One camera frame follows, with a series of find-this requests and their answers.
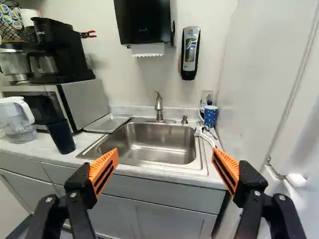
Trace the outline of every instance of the paper towel dispenser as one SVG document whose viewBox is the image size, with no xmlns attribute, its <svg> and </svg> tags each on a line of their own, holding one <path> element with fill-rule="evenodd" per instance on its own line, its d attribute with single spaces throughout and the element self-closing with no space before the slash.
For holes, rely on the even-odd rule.
<svg viewBox="0 0 319 239">
<path fill-rule="evenodd" d="M 169 0 L 114 0 L 122 45 L 171 42 Z"/>
</svg>

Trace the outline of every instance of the stainless steel microwave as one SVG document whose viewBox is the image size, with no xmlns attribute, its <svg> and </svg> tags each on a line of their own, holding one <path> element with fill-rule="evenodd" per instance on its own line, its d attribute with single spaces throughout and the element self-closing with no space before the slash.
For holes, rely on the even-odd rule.
<svg viewBox="0 0 319 239">
<path fill-rule="evenodd" d="M 2 86 L 4 97 L 23 96 L 30 106 L 37 129 L 67 119 L 72 132 L 107 115 L 108 98 L 101 79 L 65 84 Z"/>
</svg>

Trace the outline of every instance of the stainless steel sink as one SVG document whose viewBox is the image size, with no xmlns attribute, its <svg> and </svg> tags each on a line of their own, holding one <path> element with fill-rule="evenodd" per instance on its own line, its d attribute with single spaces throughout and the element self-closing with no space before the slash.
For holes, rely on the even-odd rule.
<svg viewBox="0 0 319 239">
<path fill-rule="evenodd" d="M 121 164 L 169 164 L 200 170 L 202 163 L 199 139 L 194 136 L 195 126 L 196 122 L 181 125 L 133 118 L 113 134 L 90 145 L 77 157 L 96 159 L 117 148 Z"/>
</svg>

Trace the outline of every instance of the white refrigerator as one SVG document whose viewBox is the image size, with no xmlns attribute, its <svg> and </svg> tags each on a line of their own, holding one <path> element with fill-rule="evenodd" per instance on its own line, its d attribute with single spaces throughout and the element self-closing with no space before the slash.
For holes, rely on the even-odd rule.
<svg viewBox="0 0 319 239">
<path fill-rule="evenodd" d="M 308 239 L 319 224 L 319 1 L 241 0 L 227 36 L 216 126 L 224 151 L 295 203 Z M 230 203 L 216 238 L 234 236 Z M 261 223 L 259 238 L 271 238 Z"/>
</svg>

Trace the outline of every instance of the white countertop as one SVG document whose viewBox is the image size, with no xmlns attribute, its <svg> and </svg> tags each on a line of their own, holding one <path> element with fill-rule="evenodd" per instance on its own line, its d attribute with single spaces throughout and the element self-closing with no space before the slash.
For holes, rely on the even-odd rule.
<svg viewBox="0 0 319 239">
<path fill-rule="evenodd" d="M 103 136 L 103 134 L 87 132 L 81 132 L 75 135 L 74 141 L 76 144 L 76 150 L 66 155 L 59 153 L 50 135 L 47 133 L 38 133 L 37 139 L 24 144 L 9 143 L 3 138 L 0 139 L 0 152 L 45 163 L 77 168 L 80 167 L 84 162 L 90 162 L 90 160 L 79 159 L 75 156 L 101 136 Z M 221 148 L 221 145 L 218 141 L 216 142 L 216 145 L 218 148 Z M 119 164 L 114 173 L 118 175 L 127 175 L 132 177 L 148 178 L 166 182 L 225 190 L 226 188 L 223 184 L 223 181 L 211 163 L 212 149 L 206 141 L 204 141 L 204 149 L 206 154 L 208 175 L 197 175 L 175 172 L 172 170 L 161 170 L 124 164 Z"/>
</svg>

